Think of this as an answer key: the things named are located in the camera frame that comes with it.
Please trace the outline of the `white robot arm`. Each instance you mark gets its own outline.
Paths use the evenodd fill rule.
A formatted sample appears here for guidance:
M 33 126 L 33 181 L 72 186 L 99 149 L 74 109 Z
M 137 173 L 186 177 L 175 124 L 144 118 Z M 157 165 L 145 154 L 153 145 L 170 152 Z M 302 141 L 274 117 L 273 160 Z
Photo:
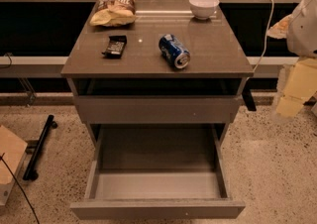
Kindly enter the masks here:
M 293 10 L 286 43 L 299 59 L 280 71 L 274 105 L 276 115 L 292 118 L 317 92 L 317 0 L 302 0 Z

